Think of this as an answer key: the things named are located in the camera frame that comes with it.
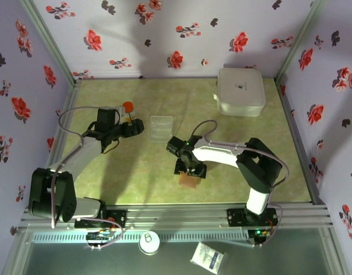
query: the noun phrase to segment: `clear plastic box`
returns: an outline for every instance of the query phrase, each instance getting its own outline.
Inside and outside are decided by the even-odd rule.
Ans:
[[[173,136],[172,116],[151,116],[151,142],[167,143]]]

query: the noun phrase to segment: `cable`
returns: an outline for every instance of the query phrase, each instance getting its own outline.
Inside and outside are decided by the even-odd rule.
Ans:
[[[246,240],[245,243],[244,242],[238,242],[238,241],[229,241],[229,240],[222,240],[222,241],[219,241],[219,242],[228,243],[228,244],[231,244],[231,245],[245,246],[247,248],[254,248],[255,247],[253,244],[251,244],[249,242],[249,240]]]
[[[61,124],[61,119],[63,117],[63,115],[69,113],[69,112],[72,112],[74,110],[78,110],[78,109],[100,109],[100,108],[112,108],[112,107],[95,107],[95,106],[81,106],[81,107],[75,107],[75,108],[71,108],[69,110],[66,110],[65,112],[63,112],[60,116],[59,116],[59,119],[58,119],[58,123],[59,123],[59,127],[64,131],[64,132],[67,132],[67,133],[73,133],[77,136],[80,137],[80,146],[78,146],[77,148],[75,148],[59,165],[58,167],[56,168],[55,172],[54,172],[54,175],[52,177],[52,180],[51,180],[51,228],[54,229],[55,226],[56,226],[56,206],[55,206],[55,201],[56,201],[56,198],[55,198],[55,184],[56,184],[56,178],[57,178],[57,175],[60,171],[60,169],[65,165],[65,163],[74,155],[76,154],[83,146],[84,146],[84,137],[78,133],[78,132],[73,132],[73,131],[70,131],[66,128],[64,128],[64,126],[62,126]],[[119,113],[119,111],[117,109],[114,109],[114,111],[117,113],[118,115],[118,121],[117,123],[115,123],[114,125],[119,125],[120,121],[121,121],[121,115]],[[95,125],[95,122],[91,123],[90,124],[90,128],[93,127],[93,125]]]
[[[281,224],[281,220],[282,220],[282,218],[283,218],[283,208],[282,208],[280,205],[278,205],[277,203],[269,203],[269,205],[272,206],[272,207],[275,207],[275,208],[276,208],[276,207],[280,208],[280,211],[281,211],[281,212],[280,212],[280,218],[279,218],[278,224],[276,225],[274,231],[272,232],[272,234],[270,235],[270,237],[268,237],[267,240],[266,240],[264,243],[262,243],[262,245],[267,245],[268,242],[270,242],[271,239],[275,236],[275,233],[276,233],[276,231],[278,231],[278,228],[279,228],[279,226],[280,226],[280,224]]]
[[[103,154],[107,154],[109,151],[113,150],[113,149],[116,149],[116,147],[120,144],[120,141],[117,140],[117,144],[115,146],[113,146],[111,149],[108,149],[107,152],[103,152]]]
[[[248,148],[248,147],[244,147],[244,146],[239,146],[239,145],[230,145],[230,144],[227,144],[227,143],[217,143],[217,142],[212,142],[211,140],[208,139],[208,135],[210,135],[211,133],[213,133],[216,129],[217,129],[217,121],[214,120],[214,119],[209,119],[209,120],[205,120],[203,122],[201,122],[199,125],[197,125],[195,127],[195,129],[192,131],[191,133],[191,136],[196,132],[196,130],[203,124],[207,123],[207,122],[214,122],[215,126],[213,129],[211,129],[210,131],[208,131],[205,135],[204,135],[204,138],[205,140],[209,143],[209,145],[211,144],[214,144],[214,145],[221,145],[221,146],[230,146],[232,148],[234,148],[235,150],[237,150],[237,148],[240,148],[240,149],[243,149],[243,150],[247,150],[247,151],[251,151],[251,152],[255,152],[255,153],[258,153],[260,155],[264,155],[264,156],[267,156],[268,158],[271,158],[275,161],[277,161],[278,163],[280,163],[286,170],[286,174],[285,174],[285,177],[280,180],[278,183],[274,184],[272,186],[272,189],[274,189],[275,187],[279,186],[280,184],[282,184],[283,182],[285,182],[289,176],[290,176],[290,170],[288,168],[288,166],[286,165],[285,162],[283,162],[281,159],[279,159],[278,157],[274,156],[274,155],[271,155],[269,153],[266,153],[264,151],[261,151],[261,150],[257,150],[257,149],[254,149],[254,148]]]
[[[95,222],[108,222],[108,223],[111,223],[113,225],[116,225],[118,228],[121,229],[121,233],[119,236],[117,236],[116,239],[112,240],[112,241],[109,241],[109,242],[106,242],[104,245],[98,245],[97,247],[95,246],[89,246],[92,248],[92,249],[101,249],[101,248],[105,248],[106,246],[109,246],[109,245],[112,245],[114,244],[115,242],[117,242],[118,240],[120,240],[123,235],[124,235],[124,229],[122,228],[122,226],[120,224],[118,224],[117,222],[114,222],[114,221],[110,221],[108,219],[97,219],[97,218],[77,218],[77,221],[80,221],[81,219],[84,219],[86,221],[95,221]]]

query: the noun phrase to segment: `orange object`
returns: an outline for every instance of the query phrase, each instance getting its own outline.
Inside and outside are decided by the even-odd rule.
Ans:
[[[124,102],[122,106],[125,107],[126,113],[131,113],[132,111],[134,111],[134,104],[132,104],[131,101]]]
[[[200,178],[195,176],[189,176],[187,173],[181,172],[179,178],[179,185],[189,187],[189,188],[196,188],[196,186],[201,182]]]

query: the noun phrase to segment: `container lid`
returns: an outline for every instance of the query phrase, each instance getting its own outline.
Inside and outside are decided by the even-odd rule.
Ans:
[[[264,106],[261,73],[256,69],[223,68],[218,77],[219,101],[233,106]]]
[[[153,231],[144,232],[139,241],[139,248],[145,254],[153,254],[158,251],[160,244],[159,236]]]

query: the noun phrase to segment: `label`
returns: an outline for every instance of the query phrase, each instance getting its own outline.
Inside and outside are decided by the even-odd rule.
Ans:
[[[209,270],[213,274],[217,274],[222,264],[223,257],[223,254],[199,242],[191,261]]]

